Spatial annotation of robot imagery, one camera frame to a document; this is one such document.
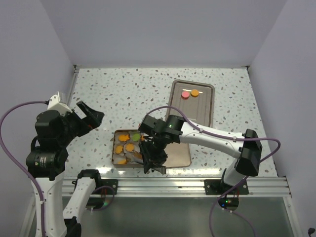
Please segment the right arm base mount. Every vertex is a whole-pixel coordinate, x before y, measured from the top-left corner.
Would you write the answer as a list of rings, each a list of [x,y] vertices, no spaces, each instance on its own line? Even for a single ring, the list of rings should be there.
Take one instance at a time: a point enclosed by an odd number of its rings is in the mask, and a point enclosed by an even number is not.
[[[205,179],[204,180],[204,189],[206,195],[221,195],[227,190],[232,188],[232,186],[225,184],[222,180],[219,179]],[[228,193],[229,195],[248,195],[248,185],[247,182],[234,188]]]

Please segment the orange animal cookie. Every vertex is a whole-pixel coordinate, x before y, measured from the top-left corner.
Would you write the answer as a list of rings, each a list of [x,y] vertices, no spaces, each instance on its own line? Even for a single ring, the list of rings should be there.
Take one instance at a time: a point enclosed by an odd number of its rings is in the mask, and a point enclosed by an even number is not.
[[[130,135],[128,135],[128,134],[121,134],[118,136],[119,142],[125,143],[125,142],[128,142],[129,140],[130,140]]]

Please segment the metal tongs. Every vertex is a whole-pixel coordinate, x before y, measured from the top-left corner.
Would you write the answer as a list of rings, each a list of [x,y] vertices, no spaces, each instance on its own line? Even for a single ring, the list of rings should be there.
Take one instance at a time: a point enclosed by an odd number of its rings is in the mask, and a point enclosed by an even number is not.
[[[143,161],[141,159],[138,158],[127,158],[126,159],[128,162],[133,162],[133,163],[137,163],[143,166],[143,168],[145,169],[145,165],[143,163]],[[152,167],[149,167],[147,171],[145,171],[145,173],[147,173],[149,170],[152,170]]]

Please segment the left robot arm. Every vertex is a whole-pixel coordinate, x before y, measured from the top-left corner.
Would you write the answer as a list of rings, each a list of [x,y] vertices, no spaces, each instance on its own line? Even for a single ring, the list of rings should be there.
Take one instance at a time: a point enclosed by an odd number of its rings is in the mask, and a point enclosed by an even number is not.
[[[26,165],[36,195],[38,237],[81,236],[80,219],[89,197],[99,193],[103,187],[97,169],[82,170],[75,181],[73,195],[63,208],[67,146],[76,137],[98,128],[104,117],[103,112],[88,107],[83,101],[77,102],[77,106],[85,114],[84,118],[59,102],[37,115],[37,136],[31,142]]]

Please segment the gold tin lid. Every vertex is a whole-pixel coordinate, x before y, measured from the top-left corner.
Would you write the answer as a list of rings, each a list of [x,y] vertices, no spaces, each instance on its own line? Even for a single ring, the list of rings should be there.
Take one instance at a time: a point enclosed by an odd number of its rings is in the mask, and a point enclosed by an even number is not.
[[[171,143],[164,149],[167,159],[163,166],[166,168],[181,168],[191,165],[191,154],[189,144]]]

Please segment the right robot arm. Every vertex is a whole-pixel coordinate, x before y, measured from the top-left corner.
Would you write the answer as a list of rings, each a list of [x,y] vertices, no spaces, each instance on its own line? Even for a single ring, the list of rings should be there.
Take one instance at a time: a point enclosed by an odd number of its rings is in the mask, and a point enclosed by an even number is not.
[[[220,181],[220,188],[226,194],[235,191],[237,184],[246,176],[256,177],[259,174],[262,145],[254,130],[230,133],[176,115],[170,115],[166,121],[146,115],[138,130],[148,135],[139,145],[144,172],[165,170],[164,163],[168,158],[165,148],[172,143],[184,143],[218,150],[236,159],[225,169]]]

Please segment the orange flower cookie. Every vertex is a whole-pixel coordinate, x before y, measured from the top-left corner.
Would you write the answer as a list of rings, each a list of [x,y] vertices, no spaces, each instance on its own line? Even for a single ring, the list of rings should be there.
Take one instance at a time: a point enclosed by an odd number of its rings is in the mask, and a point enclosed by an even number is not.
[[[116,148],[115,148],[115,153],[118,154],[118,155],[123,153],[123,146],[122,145],[117,145]]]

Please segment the green round cookie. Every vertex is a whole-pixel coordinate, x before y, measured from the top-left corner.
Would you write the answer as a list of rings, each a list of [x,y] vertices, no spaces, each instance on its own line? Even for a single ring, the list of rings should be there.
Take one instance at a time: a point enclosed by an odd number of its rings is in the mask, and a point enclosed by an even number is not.
[[[141,135],[139,133],[135,133],[132,136],[132,141],[138,142],[141,139]]]

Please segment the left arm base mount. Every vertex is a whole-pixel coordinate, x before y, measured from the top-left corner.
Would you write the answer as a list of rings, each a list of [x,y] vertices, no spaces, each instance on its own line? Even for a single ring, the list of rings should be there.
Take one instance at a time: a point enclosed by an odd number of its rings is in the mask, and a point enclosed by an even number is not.
[[[117,194],[119,181],[118,179],[102,179],[100,182],[100,186],[102,188],[97,192],[97,194],[105,197],[110,197]]]

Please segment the pink round cookie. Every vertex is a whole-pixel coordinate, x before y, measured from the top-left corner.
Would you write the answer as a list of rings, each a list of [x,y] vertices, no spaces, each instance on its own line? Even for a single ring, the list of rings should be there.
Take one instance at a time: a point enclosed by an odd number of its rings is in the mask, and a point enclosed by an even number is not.
[[[184,99],[188,99],[190,97],[190,93],[188,91],[182,91],[181,97]]]

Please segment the orange swirl cookie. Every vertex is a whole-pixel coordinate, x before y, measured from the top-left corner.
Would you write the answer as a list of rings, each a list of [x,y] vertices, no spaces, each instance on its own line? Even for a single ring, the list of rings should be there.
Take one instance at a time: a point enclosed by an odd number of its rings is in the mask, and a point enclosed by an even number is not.
[[[135,146],[133,145],[133,144],[126,144],[125,145],[125,150],[127,151],[127,152],[133,152],[134,150],[135,150]]]

